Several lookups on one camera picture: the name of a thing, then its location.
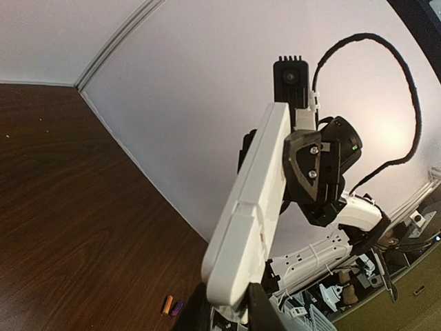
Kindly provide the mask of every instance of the small object on table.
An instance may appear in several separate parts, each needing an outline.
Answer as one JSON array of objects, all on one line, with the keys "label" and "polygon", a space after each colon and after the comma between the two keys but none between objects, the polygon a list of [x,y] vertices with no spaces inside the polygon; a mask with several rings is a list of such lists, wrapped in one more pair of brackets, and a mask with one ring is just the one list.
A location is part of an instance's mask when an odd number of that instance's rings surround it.
[{"label": "small object on table", "polygon": [[167,297],[167,301],[165,302],[164,308],[163,308],[163,315],[167,316],[169,314],[170,308],[172,307],[173,297],[169,295]]},{"label": "small object on table", "polygon": [[174,306],[174,308],[172,310],[172,317],[178,316],[178,314],[181,311],[183,306],[184,306],[183,301],[179,300],[178,303]]}]

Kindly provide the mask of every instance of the robotic arm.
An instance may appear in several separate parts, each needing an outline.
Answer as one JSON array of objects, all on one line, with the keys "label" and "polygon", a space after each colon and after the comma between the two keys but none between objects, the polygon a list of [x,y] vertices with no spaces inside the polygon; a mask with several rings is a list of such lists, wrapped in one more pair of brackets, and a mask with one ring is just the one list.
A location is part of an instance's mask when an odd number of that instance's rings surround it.
[{"label": "robotic arm", "polygon": [[[342,117],[325,119],[318,130],[308,82],[305,61],[285,57],[274,64],[275,103],[244,138],[237,180],[203,260],[208,301],[252,330],[284,330],[277,316],[261,314],[267,294],[304,288],[363,255],[391,223],[370,197],[344,191],[342,175],[360,158],[362,142]],[[279,214],[290,202],[331,235],[269,260]]]}]

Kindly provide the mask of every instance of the wire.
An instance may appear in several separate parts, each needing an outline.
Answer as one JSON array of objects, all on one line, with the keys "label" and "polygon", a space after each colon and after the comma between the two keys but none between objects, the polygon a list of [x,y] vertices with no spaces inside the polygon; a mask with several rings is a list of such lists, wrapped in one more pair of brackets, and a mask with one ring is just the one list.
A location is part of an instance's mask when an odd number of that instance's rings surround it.
[{"label": "wire", "polygon": [[412,159],[412,157],[415,155],[416,150],[418,148],[418,144],[420,143],[421,138],[421,131],[422,131],[422,118],[421,118],[421,108],[420,108],[420,101],[418,99],[418,93],[416,90],[415,83],[413,82],[411,71],[407,65],[407,63],[402,58],[401,54],[396,50],[396,48],[389,43],[386,39],[378,36],[374,33],[358,33],[354,34],[350,37],[344,38],[340,40],[338,43],[336,43],[334,46],[332,46],[328,51],[323,55],[322,59],[318,62],[317,69],[314,73],[314,78],[312,81],[312,90],[316,92],[317,87],[317,80],[318,80],[318,73],[320,72],[320,69],[324,66],[326,61],[339,49],[346,46],[349,43],[352,43],[354,41],[362,41],[365,39],[373,40],[381,45],[383,45],[385,48],[387,48],[390,53],[392,53],[393,57],[397,60],[397,62],[400,64],[400,67],[402,71],[404,72],[404,75],[406,77],[407,84],[409,85],[409,91],[411,93],[412,98],[412,104],[413,108],[415,109],[415,136],[413,138],[412,146],[410,151],[407,153],[407,155],[401,159],[391,160],[386,163],[383,163],[380,167],[378,167],[376,170],[368,174],[365,178],[363,178],[361,181],[358,182],[357,185],[355,185],[350,194],[353,193],[357,188],[359,188],[361,185],[367,183],[369,180],[373,179],[377,174],[382,172],[384,169],[386,169],[389,166],[397,166],[399,164],[403,164],[408,162]]}]

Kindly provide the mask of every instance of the silver screw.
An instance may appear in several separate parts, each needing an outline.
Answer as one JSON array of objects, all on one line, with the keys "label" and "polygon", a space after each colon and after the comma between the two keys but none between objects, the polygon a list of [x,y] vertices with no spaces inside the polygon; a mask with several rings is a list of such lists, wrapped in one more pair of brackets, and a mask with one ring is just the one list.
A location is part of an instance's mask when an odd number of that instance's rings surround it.
[{"label": "silver screw", "polygon": [[314,179],[317,177],[317,172],[315,170],[311,170],[308,172],[308,177]]},{"label": "silver screw", "polygon": [[311,147],[311,149],[309,150],[309,152],[313,155],[318,154],[318,147],[317,146],[313,146]]}]

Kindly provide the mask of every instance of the orange marker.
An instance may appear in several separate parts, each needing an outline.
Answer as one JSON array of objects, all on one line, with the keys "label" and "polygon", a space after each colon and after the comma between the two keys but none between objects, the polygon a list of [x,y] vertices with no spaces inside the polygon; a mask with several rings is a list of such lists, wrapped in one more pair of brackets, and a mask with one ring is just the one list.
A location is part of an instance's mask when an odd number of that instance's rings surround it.
[{"label": "orange marker", "polygon": [[167,316],[170,308],[172,307],[172,302],[173,302],[173,297],[171,295],[169,295],[167,297],[167,301],[165,302],[164,308],[163,308],[163,315]]}]

